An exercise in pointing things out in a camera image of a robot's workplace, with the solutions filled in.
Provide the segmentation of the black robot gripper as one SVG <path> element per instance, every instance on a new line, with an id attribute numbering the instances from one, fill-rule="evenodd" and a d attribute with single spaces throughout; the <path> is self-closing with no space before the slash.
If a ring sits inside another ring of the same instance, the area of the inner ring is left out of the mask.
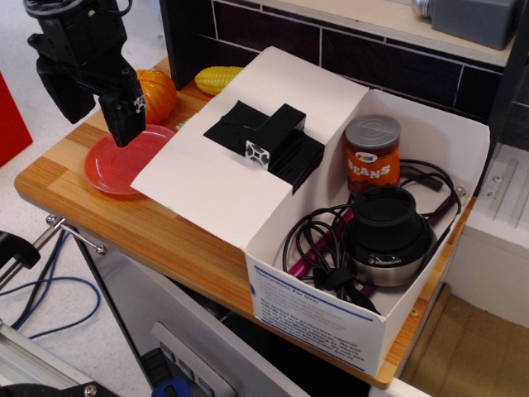
<path id="1" fill-rule="evenodd" d="M 122 56 L 127 35 L 122 18 L 133 2 L 25 1 L 40 33 L 28 38 L 38 53 L 36 70 L 47 93 L 72 124 L 95 107 L 90 90 L 110 90 L 136 79 Z M 107 91 L 99 104 L 117 147 L 128 146 L 145 130 L 145 98 L 139 84 Z"/>

